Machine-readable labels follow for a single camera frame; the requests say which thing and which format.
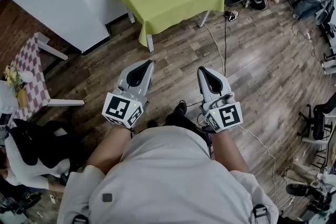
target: black shoe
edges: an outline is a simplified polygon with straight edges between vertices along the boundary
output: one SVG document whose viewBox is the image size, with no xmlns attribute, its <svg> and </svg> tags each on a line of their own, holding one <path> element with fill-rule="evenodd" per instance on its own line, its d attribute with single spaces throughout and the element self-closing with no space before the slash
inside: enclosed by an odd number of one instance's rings
<svg viewBox="0 0 336 224">
<path fill-rule="evenodd" d="M 147 128 L 155 128 L 158 126 L 157 124 L 158 123 L 155 120 L 148 121 Z"/>
<path fill-rule="evenodd" d="M 174 112 L 179 116 L 184 116 L 187 113 L 187 104 L 184 100 L 181 100 L 180 103 L 175 107 Z"/>
</svg>

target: black pants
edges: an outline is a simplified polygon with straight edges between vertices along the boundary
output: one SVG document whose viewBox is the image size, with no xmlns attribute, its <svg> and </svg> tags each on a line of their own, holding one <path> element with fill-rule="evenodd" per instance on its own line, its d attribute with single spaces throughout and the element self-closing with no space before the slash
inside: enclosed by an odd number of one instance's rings
<svg viewBox="0 0 336 224">
<path fill-rule="evenodd" d="M 266 7 L 264 0 L 257 0 L 258 3 L 254 0 L 250 0 L 250 1 L 251 1 L 250 3 L 251 8 L 254 8 L 257 10 L 263 10 Z"/>
<path fill-rule="evenodd" d="M 210 141 L 208 135 L 206 133 L 199 131 L 196 128 L 196 125 L 185 116 L 180 116 L 177 113 L 172 113 L 167 116 L 166 125 L 182 127 L 198 134 L 206 142 L 206 145 L 210 152 Z"/>
</svg>

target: office chair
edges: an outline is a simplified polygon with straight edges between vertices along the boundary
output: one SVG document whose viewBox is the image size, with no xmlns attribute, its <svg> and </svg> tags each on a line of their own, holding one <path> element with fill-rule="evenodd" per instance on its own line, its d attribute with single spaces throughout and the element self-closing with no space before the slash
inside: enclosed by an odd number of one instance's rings
<svg viewBox="0 0 336 224">
<path fill-rule="evenodd" d="M 329 114 L 334 108 L 336 108 L 336 93 L 328 100 L 325 104 L 318 104 L 314 107 L 313 114 L 314 117 L 311 117 L 311 106 L 308 104 L 307 107 L 309 108 L 308 117 L 299 112 L 299 115 L 303 117 L 306 122 L 306 126 L 302 130 L 301 133 L 298 135 L 303 137 L 309 137 L 310 130 L 312 130 L 312 137 L 315 140 L 321 140 L 324 137 L 324 132 L 329 131 L 331 133 L 332 130 L 332 123 L 325 124 L 325 114 Z"/>
</svg>

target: white table leg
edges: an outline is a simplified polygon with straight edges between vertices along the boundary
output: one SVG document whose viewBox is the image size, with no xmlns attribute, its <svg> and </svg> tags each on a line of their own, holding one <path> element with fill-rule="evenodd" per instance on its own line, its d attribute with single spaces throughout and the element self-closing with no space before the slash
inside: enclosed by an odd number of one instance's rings
<svg viewBox="0 0 336 224">
<path fill-rule="evenodd" d="M 40 49 L 45 50 L 47 52 L 49 52 L 52 55 L 55 55 L 58 58 L 61 58 L 62 60 L 68 60 L 68 56 L 66 56 L 65 54 L 63 54 L 62 52 L 60 52 L 57 49 L 54 49 L 53 47 L 49 46 L 48 44 L 45 44 L 44 42 L 37 40 L 37 45 Z"/>
<path fill-rule="evenodd" d="M 47 106 L 77 106 L 84 104 L 83 100 L 50 99 Z"/>
<path fill-rule="evenodd" d="M 146 35 L 146 38 L 147 38 L 148 50 L 149 52 L 152 52 L 154 50 L 152 35 Z"/>
<path fill-rule="evenodd" d="M 198 22 L 198 27 L 202 27 L 206 21 L 206 19 L 208 18 L 208 15 L 210 13 L 210 10 L 208 10 L 202 17 L 201 20 Z"/>
<path fill-rule="evenodd" d="M 128 19 L 130 20 L 131 24 L 134 24 L 135 19 L 134 19 L 133 13 L 131 13 L 129 10 L 127 10 L 127 15 L 128 15 Z"/>
</svg>

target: checkered tablecloth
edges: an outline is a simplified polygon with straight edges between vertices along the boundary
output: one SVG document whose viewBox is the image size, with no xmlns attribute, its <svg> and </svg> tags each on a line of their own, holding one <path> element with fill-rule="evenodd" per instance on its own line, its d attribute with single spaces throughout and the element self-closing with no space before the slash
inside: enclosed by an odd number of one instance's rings
<svg viewBox="0 0 336 224">
<path fill-rule="evenodd" d="M 28 95 L 28 106 L 18 109 L 12 117 L 12 119 L 26 121 L 50 101 L 35 37 L 27 41 L 10 65 L 16 67 L 18 71 L 31 71 L 34 75 L 33 81 L 24 87 Z M 11 120 L 9 127 L 15 126 L 14 121 Z"/>
</svg>

